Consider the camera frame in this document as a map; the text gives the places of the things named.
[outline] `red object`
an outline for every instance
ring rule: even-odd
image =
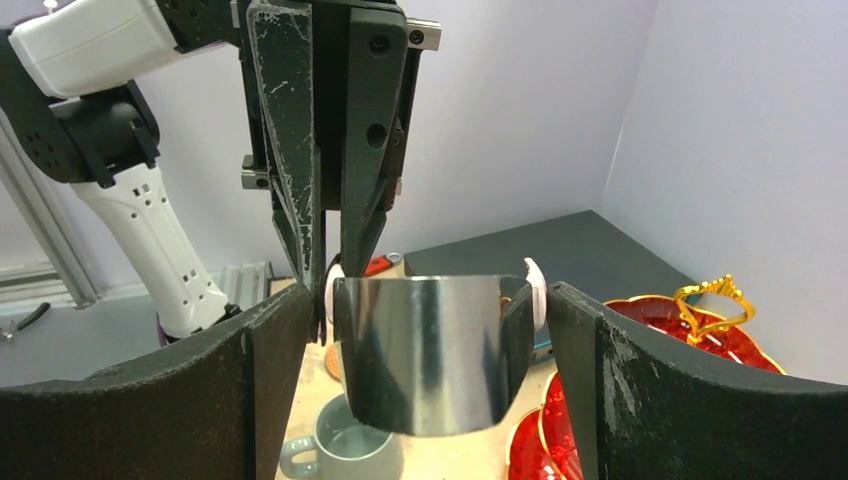
[[[669,297],[646,295],[613,300],[606,305],[682,342],[688,340],[691,332],[689,324],[680,319],[680,310],[674,300]],[[699,325],[723,320],[697,309],[693,309],[692,313]],[[708,333],[694,347],[743,365],[785,374],[739,327]],[[530,412],[516,427],[508,460],[508,480],[583,480],[559,372],[548,381],[542,408]]]
[[[680,319],[680,310],[671,298],[649,295],[630,300],[613,300],[606,305],[628,318],[683,342],[687,341],[687,336],[691,332],[689,324]],[[698,324],[703,326],[723,320],[696,309],[692,309],[692,314],[698,320]],[[785,373],[739,327],[715,330],[704,335],[694,346],[736,363],[774,373]]]
[[[385,255],[372,258],[370,262],[368,262],[368,267],[365,269],[366,277],[373,277],[378,273],[383,273],[386,270],[392,268],[394,263],[388,259]]]
[[[525,415],[513,431],[507,458],[507,480],[566,480],[542,447],[539,412],[537,408]]]
[[[577,458],[577,444],[571,430],[571,419],[565,405],[565,393],[559,372],[553,374],[545,390],[545,405],[539,420],[539,431],[543,446],[550,454],[559,471],[568,480],[583,480],[580,460]]]

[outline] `gold trim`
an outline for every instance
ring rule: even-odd
[[[545,440],[545,429],[542,425],[542,419],[545,416],[545,405],[548,404],[548,390],[551,389],[551,383],[553,383],[554,377],[557,376],[557,373],[559,373],[559,370],[552,373],[548,377],[548,380],[545,382],[545,393],[542,394],[542,406],[539,408],[539,419],[536,420],[536,429],[539,430],[539,441],[542,442],[542,449],[545,450],[545,453],[548,455],[548,458],[551,459],[552,465],[554,467],[554,472],[556,472],[556,474],[559,475],[562,480],[571,480],[570,478],[566,477],[564,473],[562,473],[562,470],[559,469],[559,465],[556,464],[554,456],[551,455],[551,450],[548,448],[548,441]],[[569,416],[568,418],[568,423],[571,423],[571,416]]]
[[[604,305],[605,305],[605,306],[609,306],[609,304],[611,304],[611,303],[615,303],[615,302],[633,303],[633,302],[638,302],[639,300],[646,300],[646,299],[651,299],[651,298],[656,298],[656,299],[661,299],[661,300],[668,300],[668,301],[674,302],[675,304],[677,303],[677,302],[674,300],[674,298],[669,297],[668,295],[637,295],[637,296],[635,296],[635,297],[630,297],[630,298],[615,298],[615,299],[612,299],[612,300],[607,300],[606,302],[604,302]],[[694,312],[697,312],[697,313],[702,313],[702,314],[705,314],[705,315],[711,315],[711,316],[713,316],[713,317],[716,317],[716,318],[718,318],[718,319],[719,319],[719,321],[720,321],[720,322],[721,322],[721,321],[725,321],[725,320],[727,320],[725,317],[723,317],[723,316],[721,316],[721,315],[719,315],[719,314],[717,314],[717,313],[715,313],[715,312],[711,312],[711,311],[709,311],[709,310],[705,310],[705,309],[703,309],[703,308],[698,308],[698,307],[693,307],[693,306],[688,306],[688,308],[689,308],[691,311],[694,311]],[[767,354],[766,352],[764,352],[764,351],[763,351],[763,349],[760,347],[760,345],[757,343],[757,341],[756,341],[756,340],[754,340],[754,338],[753,338],[753,337],[751,337],[750,335],[748,335],[748,332],[746,332],[744,329],[742,329],[742,327],[737,326],[736,328],[739,330],[739,332],[740,332],[740,333],[742,333],[742,335],[744,335],[744,336],[745,336],[745,338],[747,338],[748,340],[750,340],[750,342],[754,345],[754,348],[756,348],[756,349],[757,349],[757,352],[759,352],[759,353],[760,353],[760,355],[762,355],[762,356],[763,356],[763,358],[765,358],[766,360],[768,360],[768,362],[769,362],[769,363],[771,363],[772,365],[774,365],[774,366],[775,366],[775,368],[777,368],[777,370],[778,370],[778,371],[779,371],[782,375],[786,375],[786,374],[787,374],[787,373],[786,373],[786,370],[784,370],[784,369],[783,369],[783,367],[781,367],[779,363],[777,363],[777,362],[776,362],[773,358],[771,358],[771,356],[769,356],[769,354]]]
[[[533,415],[533,412],[536,412],[536,411],[539,411],[539,410],[541,410],[541,408],[539,408],[539,407],[536,407],[533,410],[529,410],[527,413],[522,415],[521,418],[519,418],[517,422],[515,422],[515,425],[512,426],[512,430],[509,432],[509,436],[506,439],[506,452],[505,452],[506,458],[504,458],[504,463],[506,464],[507,467],[509,467],[509,451],[510,451],[510,449],[512,449],[512,440],[515,438],[515,433],[518,432],[518,427],[521,425],[521,422],[523,422],[525,419],[527,419],[527,417],[529,417],[530,415]]]
[[[683,301],[685,298],[692,295],[701,295],[704,293],[713,293],[722,297],[727,297],[738,303],[744,309],[744,312],[730,319],[724,319],[710,325],[700,325],[698,319],[692,315],[690,306]],[[757,314],[757,309],[751,305],[742,290],[736,288],[736,283],[733,281],[733,275],[727,274],[718,280],[712,282],[703,282],[698,285],[679,288],[674,292],[674,303],[680,309],[680,318],[692,327],[692,333],[689,334],[691,343],[700,342],[704,335],[715,330],[726,330],[730,327],[741,325],[754,317]]]

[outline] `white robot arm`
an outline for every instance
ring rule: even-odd
[[[8,42],[41,93],[61,100],[121,87],[183,56],[155,0],[77,0],[16,26]],[[109,117],[95,109],[85,115]],[[68,113],[65,120],[79,117]],[[144,118],[118,119],[127,120],[145,123]],[[90,127],[96,123],[80,132],[83,138],[75,138],[77,148],[93,136],[109,134]],[[147,158],[126,159],[105,184],[84,174],[82,181],[70,183],[118,241],[150,292],[163,338],[173,341],[228,318],[236,308],[212,281],[174,213],[162,172],[151,158],[155,145],[147,153]]]
[[[420,55],[440,37],[437,22],[406,18],[394,0],[76,0],[0,28],[0,108],[30,160],[71,184],[118,240],[162,338],[184,338],[238,307],[171,208],[158,126],[133,78],[236,46],[252,143],[242,168],[256,178],[247,188],[270,190],[285,253],[315,297],[311,339],[323,342],[325,214],[341,212],[345,271],[364,272],[399,192]]]

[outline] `gray mug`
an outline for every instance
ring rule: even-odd
[[[296,455],[313,450],[314,462],[294,461]],[[283,444],[280,470],[289,478],[397,480],[403,472],[403,450],[396,435],[353,418],[342,394],[321,409],[314,435]]]

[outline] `table surface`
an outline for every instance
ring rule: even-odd
[[[396,266],[379,276],[399,277],[403,267]],[[286,281],[272,284],[271,293],[288,285]],[[326,347],[306,346],[297,382],[286,441],[311,435],[315,417],[333,397],[342,393],[341,384],[324,367]],[[528,411],[542,404],[545,385],[556,370],[553,361],[531,367],[518,392],[512,408],[500,425],[467,435],[447,438],[401,437],[404,453],[402,480],[465,480],[469,478],[502,479],[506,472],[506,448],[516,422]],[[303,454],[298,461],[314,459]],[[277,469],[276,480],[288,479]]]

